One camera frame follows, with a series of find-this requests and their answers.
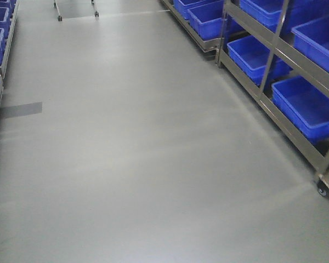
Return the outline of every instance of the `rolling cart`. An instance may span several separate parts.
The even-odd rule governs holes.
[[[94,10],[95,10],[94,15],[95,15],[96,18],[98,18],[98,17],[99,17],[99,12],[98,12],[98,9],[97,9],[97,4],[96,4],[95,0],[91,0],[91,1],[92,1],[92,5],[93,5],[93,7],[94,7]],[[61,21],[62,21],[62,15],[61,15],[61,12],[60,12],[59,6],[58,6],[58,4],[57,4],[57,0],[54,0],[54,8],[56,8],[57,13],[58,13],[57,20],[58,20],[59,22],[61,22]]]

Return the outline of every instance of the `caster wheel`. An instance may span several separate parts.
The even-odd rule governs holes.
[[[322,181],[318,182],[317,190],[321,196],[329,197],[329,188]]]

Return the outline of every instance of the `rack shelf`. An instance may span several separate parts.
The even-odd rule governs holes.
[[[302,77],[304,77],[329,98],[328,72],[308,59],[280,37],[278,37],[275,44],[273,44],[275,34],[230,1],[224,4],[224,8],[238,24],[246,29],[246,31],[254,35],[255,38],[257,38],[269,49],[274,48],[275,55],[280,57]]]
[[[3,95],[3,91],[4,91],[3,81],[5,78],[5,74],[6,74],[7,63],[8,63],[9,54],[10,54],[10,50],[11,50],[11,44],[12,44],[12,40],[13,40],[13,34],[14,34],[15,26],[16,26],[19,4],[20,4],[20,1],[17,0],[15,9],[14,9],[14,12],[13,12],[12,18],[11,18],[10,32],[9,32],[9,36],[6,40],[6,48],[5,48],[5,52],[3,55],[2,64],[0,66],[0,105],[1,105],[1,99],[2,99],[2,95]]]
[[[161,0],[161,2],[168,8],[171,14],[178,20],[182,27],[187,31],[190,37],[196,42],[203,52],[210,52],[217,50],[220,45],[220,38],[204,41],[196,33],[196,31],[190,26],[189,22],[186,21],[181,14],[174,8],[172,0]]]
[[[225,0],[223,11],[224,21],[226,21],[226,18],[233,18],[248,33],[255,36],[255,38],[270,49],[267,68],[260,87],[256,86],[226,53],[226,39],[224,38],[222,38],[223,45],[219,47],[217,64],[219,66],[224,65],[231,72],[258,105],[285,133],[290,141],[293,142],[295,147],[300,150],[316,170],[315,181],[318,191],[321,195],[327,196],[329,194],[329,150],[325,156],[322,155],[263,92],[268,72],[273,63],[273,56],[276,55],[329,98],[329,73],[280,37],[288,4],[289,0],[284,0],[278,28],[276,33],[274,33],[240,9],[234,3],[234,0]]]
[[[14,10],[12,18],[11,18],[10,32],[9,32],[9,36],[6,41],[6,48],[5,48],[4,56],[2,59],[2,64],[0,66],[0,75],[2,76],[2,78],[5,78],[7,62],[8,62],[9,54],[10,54],[10,50],[11,50],[12,38],[13,38],[14,31],[15,31],[16,21],[17,21],[17,13],[18,13],[19,4],[20,4],[20,1],[17,0],[16,5],[15,5],[15,10]]]

